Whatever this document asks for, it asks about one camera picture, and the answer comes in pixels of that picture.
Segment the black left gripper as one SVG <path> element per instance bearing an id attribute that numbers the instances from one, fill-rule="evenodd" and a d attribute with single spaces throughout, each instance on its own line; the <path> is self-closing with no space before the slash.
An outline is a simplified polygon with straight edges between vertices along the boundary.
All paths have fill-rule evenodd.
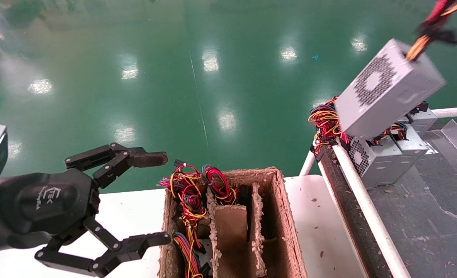
<path id="1" fill-rule="evenodd" d="M 130 236 L 119 241 L 99 224 L 99 199 L 95 189 L 105 189 L 131 167 L 165 165 L 165 152 L 148 153 L 143 147 L 118 143 L 100 146 L 65 159 L 68 170 L 62 173 L 31 173 L 0 182 L 0 218 L 13 232 L 44 232 L 54 236 L 34 258 L 46 267 L 104 278 L 120 264 L 141 260 L 150 247 L 167 245 L 166 232 Z M 83 173 L 99 169 L 92 179 Z M 107 250 L 96 259 L 60 252 L 63 245 L 75 242 L 90 232 Z"/>

